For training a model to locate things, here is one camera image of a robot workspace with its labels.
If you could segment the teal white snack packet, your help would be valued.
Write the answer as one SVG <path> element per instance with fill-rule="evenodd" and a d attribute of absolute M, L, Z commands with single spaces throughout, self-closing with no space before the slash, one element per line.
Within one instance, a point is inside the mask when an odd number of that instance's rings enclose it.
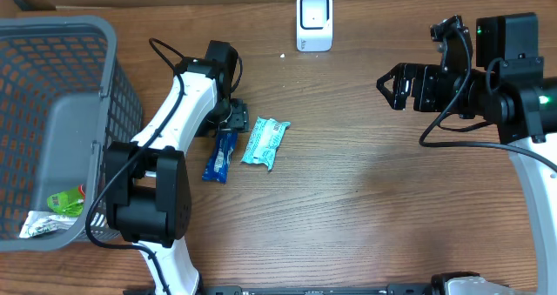
<path fill-rule="evenodd" d="M 279 122 L 273 118 L 258 117 L 241 159 L 246 164 L 264 164 L 271 171 L 276 152 L 290 122 Z"/>

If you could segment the blue snack bar wrapper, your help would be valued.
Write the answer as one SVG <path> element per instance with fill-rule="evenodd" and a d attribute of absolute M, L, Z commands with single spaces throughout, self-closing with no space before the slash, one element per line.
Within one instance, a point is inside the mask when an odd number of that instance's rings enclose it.
<path fill-rule="evenodd" d="M 216 136 L 215 148 L 209 158 L 202 175 L 204 181 L 217 181 L 225 184 L 232 160 L 232 153 L 236 149 L 237 132 L 219 133 Z"/>

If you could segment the green clear snack bag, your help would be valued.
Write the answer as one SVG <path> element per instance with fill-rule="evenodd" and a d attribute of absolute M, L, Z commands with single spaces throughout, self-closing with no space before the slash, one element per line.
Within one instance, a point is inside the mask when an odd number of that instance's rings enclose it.
<path fill-rule="evenodd" d="M 48 207 L 57 214 L 79 217 L 84 209 L 85 192 L 81 184 L 67 191 L 61 191 L 47 198 Z"/>

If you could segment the white conditioner tube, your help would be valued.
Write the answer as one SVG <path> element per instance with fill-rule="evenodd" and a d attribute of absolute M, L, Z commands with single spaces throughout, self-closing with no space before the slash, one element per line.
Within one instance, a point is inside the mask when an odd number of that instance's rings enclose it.
<path fill-rule="evenodd" d="M 29 211 L 20 238 L 33 238 L 49 232 L 68 230 L 77 222 L 77 217 L 50 213 L 48 211 Z"/>

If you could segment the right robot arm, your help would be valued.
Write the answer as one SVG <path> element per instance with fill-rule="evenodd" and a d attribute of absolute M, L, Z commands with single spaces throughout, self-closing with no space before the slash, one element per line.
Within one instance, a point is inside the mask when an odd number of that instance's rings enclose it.
<path fill-rule="evenodd" d="M 544 75 L 533 12 L 482 17 L 475 30 L 454 15 L 430 28 L 439 64 L 396 64 L 376 83 L 392 109 L 435 112 L 419 144 L 507 151 L 520 180 L 534 241 L 537 293 L 556 292 L 556 80 Z M 429 142 L 447 117 L 482 117 L 465 128 L 496 126 L 496 143 Z"/>

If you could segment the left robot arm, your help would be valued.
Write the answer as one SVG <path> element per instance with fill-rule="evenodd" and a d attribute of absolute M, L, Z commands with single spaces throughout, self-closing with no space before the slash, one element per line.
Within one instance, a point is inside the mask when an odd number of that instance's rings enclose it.
<path fill-rule="evenodd" d="M 129 142 L 104 154 L 108 226 L 139 251 L 156 282 L 155 294 L 200 294 L 202 278 L 185 242 L 191 192 L 185 156 L 193 138 L 249 130 L 247 105 L 232 97 L 243 73 L 238 52 L 210 41 L 202 58 L 171 66 L 172 87 L 153 119 Z"/>

